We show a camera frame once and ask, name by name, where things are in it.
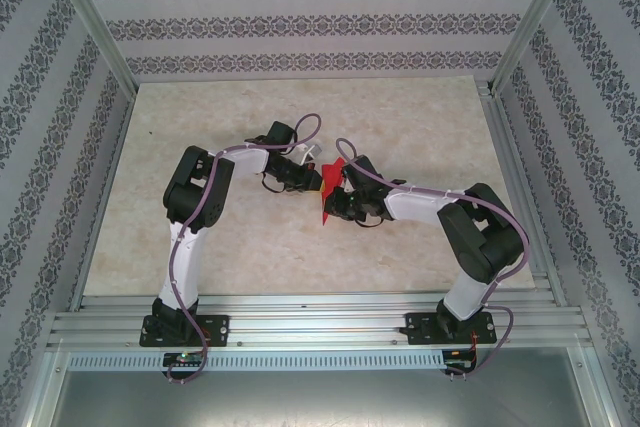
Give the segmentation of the grey metal sheet panel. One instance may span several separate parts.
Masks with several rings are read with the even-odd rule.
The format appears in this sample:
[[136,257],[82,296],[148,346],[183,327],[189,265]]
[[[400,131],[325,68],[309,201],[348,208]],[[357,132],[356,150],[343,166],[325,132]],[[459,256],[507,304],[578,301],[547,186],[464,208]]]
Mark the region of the grey metal sheet panel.
[[49,427],[623,427],[583,349],[507,349],[482,371],[210,372],[61,369]]

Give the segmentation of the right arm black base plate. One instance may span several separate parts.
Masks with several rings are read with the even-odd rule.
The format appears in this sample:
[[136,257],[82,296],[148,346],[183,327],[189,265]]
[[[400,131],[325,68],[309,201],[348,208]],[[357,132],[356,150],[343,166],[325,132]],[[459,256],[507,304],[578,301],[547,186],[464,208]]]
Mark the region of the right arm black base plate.
[[477,312],[470,319],[460,321],[454,316],[436,312],[415,312],[405,315],[406,325],[399,331],[407,336],[410,345],[492,345],[497,342],[493,317]]

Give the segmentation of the aluminium mounting rail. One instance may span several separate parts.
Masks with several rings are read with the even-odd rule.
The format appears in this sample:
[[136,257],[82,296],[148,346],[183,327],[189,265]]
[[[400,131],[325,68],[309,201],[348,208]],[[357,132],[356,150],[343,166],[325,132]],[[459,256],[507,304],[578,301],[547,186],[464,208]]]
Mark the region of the aluminium mounting rail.
[[[230,319],[231,350],[380,350],[407,348],[399,329],[409,312],[436,307],[440,293],[203,296],[202,314]],[[548,288],[498,291],[494,304],[511,309],[493,319],[507,346],[590,346],[593,337],[579,307],[558,306]],[[88,296],[75,312],[53,317],[48,348],[136,350],[148,297]]]

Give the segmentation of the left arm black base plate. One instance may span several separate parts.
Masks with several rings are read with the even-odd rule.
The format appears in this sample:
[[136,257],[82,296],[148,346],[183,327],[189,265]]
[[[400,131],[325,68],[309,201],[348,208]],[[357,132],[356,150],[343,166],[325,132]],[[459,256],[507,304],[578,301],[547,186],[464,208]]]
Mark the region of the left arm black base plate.
[[[196,315],[195,321],[209,347],[225,347],[229,335],[229,317]],[[202,340],[184,316],[160,319],[145,316],[139,337],[141,347],[200,347]]]

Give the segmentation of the aluminium side rail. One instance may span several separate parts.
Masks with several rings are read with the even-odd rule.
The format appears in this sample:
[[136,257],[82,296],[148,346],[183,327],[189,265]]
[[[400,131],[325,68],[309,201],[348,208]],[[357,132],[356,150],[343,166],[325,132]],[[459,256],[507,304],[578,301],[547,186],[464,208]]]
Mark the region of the aluminium side rail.
[[558,306],[567,307],[570,303],[562,290],[557,268],[504,108],[500,100],[492,94],[487,81],[476,80],[475,84],[511,201],[511,212],[528,235],[529,270],[535,280],[545,277],[555,303]]
[[68,298],[67,311],[75,312],[79,309],[82,303],[84,289],[88,279],[89,271],[91,268],[92,259],[94,256],[95,248],[97,246],[101,225],[105,216],[109,195],[115,179],[117,165],[121,157],[124,141],[129,127],[132,111],[135,106],[137,95],[134,95],[124,108],[121,120],[118,124],[118,130],[116,132],[115,139],[111,142],[111,151],[108,157],[108,164],[105,168],[105,176],[99,188],[99,196],[92,216],[91,223],[88,228],[87,237],[81,251],[80,261],[74,281],[71,285],[70,296]]

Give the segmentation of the red cloth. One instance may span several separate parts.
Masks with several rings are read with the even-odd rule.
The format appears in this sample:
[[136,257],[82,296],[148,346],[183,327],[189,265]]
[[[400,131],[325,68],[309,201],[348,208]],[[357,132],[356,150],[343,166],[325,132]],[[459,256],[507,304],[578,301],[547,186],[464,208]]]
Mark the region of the red cloth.
[[329,214],[325,212],[326,202],[334,189],[343,183],[342,169],[345,165],[343,158],[336,159],[331,164],[321,166],[322,185],[320,189],[322,201],[322,225],[326,224]]

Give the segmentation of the aluminium frame post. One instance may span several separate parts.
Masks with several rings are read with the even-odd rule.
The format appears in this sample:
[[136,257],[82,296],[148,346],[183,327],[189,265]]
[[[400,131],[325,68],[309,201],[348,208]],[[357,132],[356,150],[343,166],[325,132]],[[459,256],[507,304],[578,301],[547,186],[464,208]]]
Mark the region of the aluminium frame post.
[[491,79],[490,91],[494,97],[504,89],[552,3],[553,0],[532,0],[529,4]]
[[86,30],[93,38],[105,58],[111,72],[128,99],[134,98],[139,90],[125,57],[120,52],[105,20],[93,0],[70,0],[81,18]]

